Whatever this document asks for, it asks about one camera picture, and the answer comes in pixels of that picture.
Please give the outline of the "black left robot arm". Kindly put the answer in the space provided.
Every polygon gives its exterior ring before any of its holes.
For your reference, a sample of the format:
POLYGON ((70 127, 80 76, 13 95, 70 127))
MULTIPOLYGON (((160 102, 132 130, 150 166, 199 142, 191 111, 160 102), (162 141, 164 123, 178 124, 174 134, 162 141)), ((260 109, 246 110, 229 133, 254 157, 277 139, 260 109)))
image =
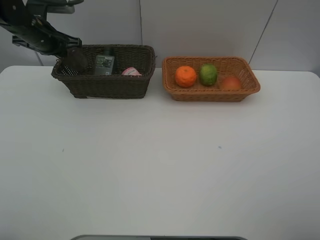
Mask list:
POLYGON ((12 34, 12 43, 46 56, 64 58, 68 50, 82 47, 82 40, 56 30, 48 13, 73 14, 82 0, 2 0, 0 26, 12 34))

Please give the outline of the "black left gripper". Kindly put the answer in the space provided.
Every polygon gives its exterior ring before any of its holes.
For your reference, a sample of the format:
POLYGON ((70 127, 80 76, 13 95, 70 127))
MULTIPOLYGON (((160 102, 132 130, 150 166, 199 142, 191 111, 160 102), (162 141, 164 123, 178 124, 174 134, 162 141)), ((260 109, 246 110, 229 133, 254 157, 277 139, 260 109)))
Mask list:
POLYGON ((57 58, 69 56, 71 48, 82 47, 82 40, 56 30, 45 19, 31 16, 19 25, 12 25, 15 45, 32 49, 42 55, 52 55, 57 58))

